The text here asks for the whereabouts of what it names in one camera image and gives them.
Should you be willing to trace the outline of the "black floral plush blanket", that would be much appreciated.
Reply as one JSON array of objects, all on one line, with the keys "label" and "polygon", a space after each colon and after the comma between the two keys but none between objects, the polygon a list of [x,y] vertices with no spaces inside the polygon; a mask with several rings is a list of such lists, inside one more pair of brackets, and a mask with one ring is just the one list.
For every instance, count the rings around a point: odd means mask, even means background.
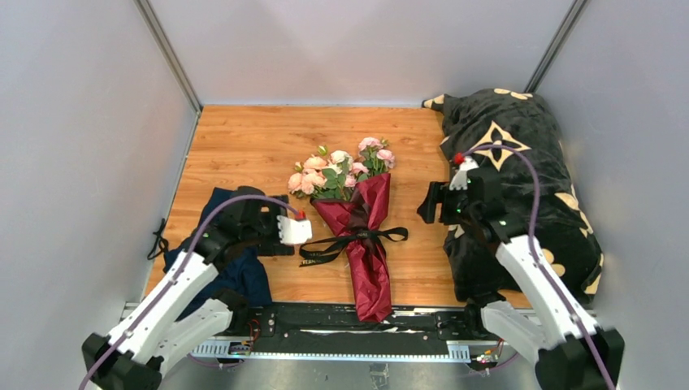
[{"label": "black floral plush blanket", "polygon": [[572,295],[590,305],[605,256],[576,197],[547,102],[534,93],[481,89],[470,95],[427,99],[422,107],[442,114],[441,153],[452,161],[460,152],[500,177],[507,211],[529,222],[539,197],[535,237],[547,263]]}]

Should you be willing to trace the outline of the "pink fake flower bouquet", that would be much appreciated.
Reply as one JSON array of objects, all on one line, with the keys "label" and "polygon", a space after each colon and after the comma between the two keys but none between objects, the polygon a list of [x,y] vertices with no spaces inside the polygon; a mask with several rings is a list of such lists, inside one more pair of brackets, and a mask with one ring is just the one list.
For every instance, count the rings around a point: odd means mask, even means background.
[{"label": "pink fake flower bouquet", "polygon": [[359,184],[388,174],[396,162],[396,155],[384,138],[363,138],[355,155],[320,145],[316,154],[294,164],[287,189],[298,198],[348,201]]}]

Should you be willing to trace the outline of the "dark red wrapping paper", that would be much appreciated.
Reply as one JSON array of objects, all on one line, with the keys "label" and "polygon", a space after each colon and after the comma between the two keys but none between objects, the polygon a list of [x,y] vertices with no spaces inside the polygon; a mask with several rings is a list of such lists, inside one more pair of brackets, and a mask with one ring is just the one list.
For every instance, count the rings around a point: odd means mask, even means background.
[{"label": "dark red wrapping paper", "polygon": [[344,251],[361,322],[379,323],[392,313],[387,254],[375,235],[388,217],[390,184],[391,175],[383,173],[356,183],[348,201],[311,202],[334,236],[352,238]]}]

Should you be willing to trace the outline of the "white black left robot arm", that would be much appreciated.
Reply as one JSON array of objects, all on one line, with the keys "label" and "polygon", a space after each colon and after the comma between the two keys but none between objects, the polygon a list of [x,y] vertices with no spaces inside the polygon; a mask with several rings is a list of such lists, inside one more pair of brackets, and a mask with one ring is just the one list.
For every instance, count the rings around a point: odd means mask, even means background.
[{"label": "white black left robot arm", "polygon": [[306,214],[282,197],[239,187],[193,231],[163,279],[105,335],[82,344],[86,374],[79,387],[157,389],[169,371],[219,333],[242,334],[250,301],[228,287],[213,291],[194,310],[195,298],[249,248],[294,246],[313,236]]}]

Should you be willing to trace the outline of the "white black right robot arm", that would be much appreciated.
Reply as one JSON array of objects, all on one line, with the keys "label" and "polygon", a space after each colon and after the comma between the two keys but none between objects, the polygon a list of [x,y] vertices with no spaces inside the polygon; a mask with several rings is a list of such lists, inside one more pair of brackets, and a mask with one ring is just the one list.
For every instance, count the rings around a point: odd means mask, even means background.
[{"label": "white black right robot arm", "polygon": [[500,337],[534,368],[542,389],[615,389],[625,342],[574,298],[546,263],[533,218],[508,207],[496,173],[461,167],[449,182],[432,181],[417,209],[425,223],[456,225],[511,275],[531,303],[534,323],[498,292],[471,294],[467,334]]}]

